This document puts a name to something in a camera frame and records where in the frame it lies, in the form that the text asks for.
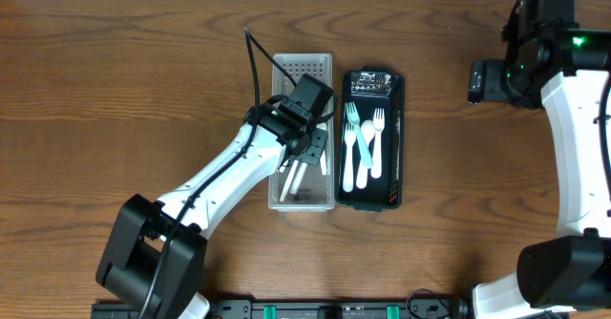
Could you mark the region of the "clear plastic perforated basket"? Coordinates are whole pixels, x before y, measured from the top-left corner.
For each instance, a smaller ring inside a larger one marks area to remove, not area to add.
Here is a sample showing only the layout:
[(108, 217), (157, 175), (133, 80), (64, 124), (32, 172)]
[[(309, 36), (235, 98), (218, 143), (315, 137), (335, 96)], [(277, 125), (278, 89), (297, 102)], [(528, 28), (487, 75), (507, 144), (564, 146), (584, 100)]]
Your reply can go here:
[[(310, 74), (329, 87), (333, 85), (332, 56), (329, 53), (277, 53), (274, 59), (288, 72), (288, 75), (283, 75), (278, 69), (273, 70), (274, 95), (289, 95), (294, 89), (291, 81), (298, 81), (303, 74)], [(284, 202), (280, 202), (291, 163), (283, 173), (277, 171), (269, 177), (269, 208), (280, 212), (324, 212), (334, 207), (334, 124), (331, 119), (325, 123), (328, 133), (327, 175), (321, 174), (320, 163), (316, 166), (308, 164), (298, 194), (292, 195), (288, 191)]]

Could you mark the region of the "white plastic fork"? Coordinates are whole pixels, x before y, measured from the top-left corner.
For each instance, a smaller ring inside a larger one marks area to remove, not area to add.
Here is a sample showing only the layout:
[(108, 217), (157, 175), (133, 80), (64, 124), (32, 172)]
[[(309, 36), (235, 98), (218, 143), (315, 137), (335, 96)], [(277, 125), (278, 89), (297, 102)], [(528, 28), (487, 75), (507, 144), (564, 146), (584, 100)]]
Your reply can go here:
[(375, 135), (373, 146), (373, 165), (371, 168), (371, 176), (374, 179), (379, 179), (382, 174), (382, 132), (385, 129), (385, 122), (385, 110), (383, 108), (376, 108), (373, 115)]
[(352, 126), (356, 134), (361, 162), (364, 163), (366, 168), (370, 169), (373, 165), (373, 160), (361, 129), (361, 121), (356, 105), (354, 102), (346, 102), (345, 109), (348, 122)]
[(343, 172), (342, 187), (347, 193), (354, 188), (354, 171), (353, 171), (353, 145), (356, 141), (356, 134), (353, 126), (348, 122), (345, 126), (344, 143), (346, 145), (345, 163)]

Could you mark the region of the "dark green plastic basket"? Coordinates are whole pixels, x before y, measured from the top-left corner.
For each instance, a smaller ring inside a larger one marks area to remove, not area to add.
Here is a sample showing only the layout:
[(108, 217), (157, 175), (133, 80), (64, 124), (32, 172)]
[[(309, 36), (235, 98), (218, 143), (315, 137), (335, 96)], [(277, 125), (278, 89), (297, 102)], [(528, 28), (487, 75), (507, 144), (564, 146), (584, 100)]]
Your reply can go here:
[(376, 108), (385, 110), (385, 129), (382, 132), (382, 174), (371, 176), (359, 153), (357, 139), (353, 145), (354, 188), (343, 190), (346, 145), (346, 109), (341, 109), (340, 145), (336, 148), (335, 199), (356, 210), (383, 211), (398, 208), (402, 203), (403, 147), (404, 147), (405, 80), (402, 75), (384, 68), (363, 68), (345, 73), (342, 103), (354, 102), (360, 117), (361, 129), (373, 160), (375, 129), (373, 115)]

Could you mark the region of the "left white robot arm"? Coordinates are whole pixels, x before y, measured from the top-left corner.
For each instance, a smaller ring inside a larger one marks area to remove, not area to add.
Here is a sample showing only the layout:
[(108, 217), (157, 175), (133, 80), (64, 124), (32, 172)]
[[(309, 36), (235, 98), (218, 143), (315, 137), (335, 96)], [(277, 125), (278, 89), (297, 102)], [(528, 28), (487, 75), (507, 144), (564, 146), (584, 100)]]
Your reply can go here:
[(256, 102), (229, 145), (193, 178), (151, 202), (135, 194), (116, 216), (96, 282), (140, 318), (204, 318), (203, 262), (214, 230), (259, 182), (326, 142), (323, 99)]

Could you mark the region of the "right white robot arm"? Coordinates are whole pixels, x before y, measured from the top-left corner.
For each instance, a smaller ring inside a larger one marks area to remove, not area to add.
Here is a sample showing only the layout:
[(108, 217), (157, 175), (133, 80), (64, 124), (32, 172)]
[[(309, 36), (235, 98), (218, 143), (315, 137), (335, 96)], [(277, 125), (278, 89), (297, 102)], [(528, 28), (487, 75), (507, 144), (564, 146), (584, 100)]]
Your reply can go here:
[(535, 318), (610, 307), (610, 34), (546, 26), (509, 39), (505, 60), (473, 65), (468, 100), (545, 111), (558, 169), (556, 238), (516, 271), (474, 287), (476, 318)]

